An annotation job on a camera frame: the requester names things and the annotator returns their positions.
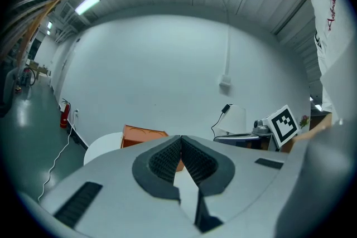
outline white t-shirt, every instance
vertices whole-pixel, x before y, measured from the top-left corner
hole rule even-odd
[[[356,34],[355,14],[348,0],[311,0],[315,11],[317,57],[324,74],[347,48]],[[325,88],[322,110],[335,113]]]

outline orange box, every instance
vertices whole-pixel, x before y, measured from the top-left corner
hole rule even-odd
[[[150,130],[129,125],[124,125],[121,148],[133,146],[143,142],[168,137],[165,131]],[[177,172],[184,168],[182,161],[177,166]]]

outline hanging cord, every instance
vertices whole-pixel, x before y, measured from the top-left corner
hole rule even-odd
[[[228,111],[228,109],[229,109],[231,106],[232,106],[232,104],[226,104],[226,105],[224,106],[224,108],[222,109],[222,113],[221,113],[221,115],[219,116],[218,121],[216,122],[216,124],[214,124],[214,125],[211,127],[211,130],[212,130],[212,132],[213,132],[214,138],[216,138],[216,134],[214,133],[213,127],[218,124],[219,120],[221,120],[222,115],[223,115],[224,113],[226,113],[226,112]]]
[[[57,158],[55,158],[55,160],[54,160],[54,165],[52,166],[52,168],[49,169],[49,178],[48,178],[47,181],[42,185],[42,193],[41,193],[41,195],[40,195],[40,196],[38,197],[38,199],[37,199],[38,202],[40,202],[40,198],[45,194],[45,185],[46,185],[46,183],[49,182],[50,179],[51,179],[51,172],[52,172],[52,170],[55,168],[57,159],[61,156],[61,153],[64,151],[64,149],[69,145],[69,137],[71,136],[71,134],[72,134],[72,129],[74,128],[74,114],[75,114],[76,112],[77,112],[77,110],[72,113],[72,126],[71,126],[71,131],[70,131],[70,133],[69,133],[69,135],[68,135],[68,138],[67,138],[67,145],[64,146],[63,149],[60,151],[60,153],[58,154]]]

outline white cable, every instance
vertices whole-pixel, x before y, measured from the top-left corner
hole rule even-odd
[[[70,131],[70,133],[69,133],[69,135],[68,135],[68,138],[67,138],[67,145],[64,146],[63,149],[60,151],[60,153],[58,154],[57,158],[55,158],[55,160],[54,160],[54,165],[52,166],[52,168],[49,169],[49,178],[48,178],[47,181],[42,185],[42,193],[41,193],[41,195],[40,195],[40,196],[38,197],[38,199],[37,199],[38,202],[40,202],[40,198],[45,194],[45,184],[46,184],[47,182],[49,182],[50,179],[51,179],[51,172],[52,172],[52,170],[55,168],[55,164],[56,164],[57,159],[61,156],[61,153],[64,151],[64,149],[69,145],[69,137],[70,137],[71,134],[72,134],[72,129],[73,129],[73,126],[74,126],[74,113],[75,113],[75,112],[77,112],[77,110],[75,110],[75,111],[72,113],[72,126],[71,126],[71,131]]]

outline red object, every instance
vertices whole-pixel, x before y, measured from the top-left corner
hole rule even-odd
[[[61,114],[61,122],[60,122],[60,127],[61,128],[67,128],[67,118],[69,114],[69,103],[66,104],[65,111],[62,112]]]

